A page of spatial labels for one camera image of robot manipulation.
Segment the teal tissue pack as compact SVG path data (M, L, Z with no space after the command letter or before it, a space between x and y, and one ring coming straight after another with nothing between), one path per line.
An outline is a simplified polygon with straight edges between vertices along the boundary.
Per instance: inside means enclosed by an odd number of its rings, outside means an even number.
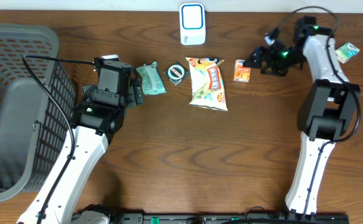
M356 56L360 52L360 49L357 48L355 45L351 44L350 42L346 42L340 48L338 48L335 53L338 60L341 63L348 62L351 58Z

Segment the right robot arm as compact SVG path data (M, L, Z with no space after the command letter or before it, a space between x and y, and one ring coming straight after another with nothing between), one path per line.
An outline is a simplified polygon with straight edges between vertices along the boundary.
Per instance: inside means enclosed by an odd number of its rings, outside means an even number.
M335 29L322 27L316 18L297 20L293 45L285 46L275 28L265 36L267 45L256 48L243 62L264 75L284 77L289 68L308 64L313 84L297 117L301 149L285 205L301 218L316 214L316 200L328 157L336 143L351 138L351 120L361 119L359 85L350 83L335 53Z

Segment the orange tissue pack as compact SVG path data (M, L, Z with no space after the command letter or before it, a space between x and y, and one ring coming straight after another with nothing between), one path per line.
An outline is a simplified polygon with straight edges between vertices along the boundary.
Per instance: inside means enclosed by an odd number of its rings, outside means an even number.
M244 60L236 60L234 63L234 76L233 80L236 82L249 82L250 80L250 67L243 66Z

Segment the yellow snack bag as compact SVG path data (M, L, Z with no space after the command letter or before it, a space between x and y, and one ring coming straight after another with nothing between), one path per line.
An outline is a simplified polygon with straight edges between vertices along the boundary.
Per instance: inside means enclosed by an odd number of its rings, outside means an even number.
M217 58L186 57L191 75L192 99L190 106L228 111L223 78Z

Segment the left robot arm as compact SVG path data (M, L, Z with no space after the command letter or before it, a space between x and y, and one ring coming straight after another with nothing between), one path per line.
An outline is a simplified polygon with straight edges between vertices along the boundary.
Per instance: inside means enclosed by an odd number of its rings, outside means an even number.
M111 214L99 208L73 212L93 168L122 128L126 110L144 100L132 65L117 55L96 57L90 64L99 83L84 87L82 101L65 118L68 132L61 153L18 223L111 222Z

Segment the dark green round-label box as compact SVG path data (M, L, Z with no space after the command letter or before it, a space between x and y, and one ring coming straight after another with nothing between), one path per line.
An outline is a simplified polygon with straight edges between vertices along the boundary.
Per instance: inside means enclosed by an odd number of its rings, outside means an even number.
M174 62L164 71L164 76L175 86L189 76L189 71L179 62Z

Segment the pale teal wet-wipe pack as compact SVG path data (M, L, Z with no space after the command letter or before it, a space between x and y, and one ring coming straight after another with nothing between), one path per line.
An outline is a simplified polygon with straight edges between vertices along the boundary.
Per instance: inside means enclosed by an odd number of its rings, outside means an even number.
M144 64L136 68L142 78L142 91L145 95L159 95L166 93L163 81L157 71L157 62Z

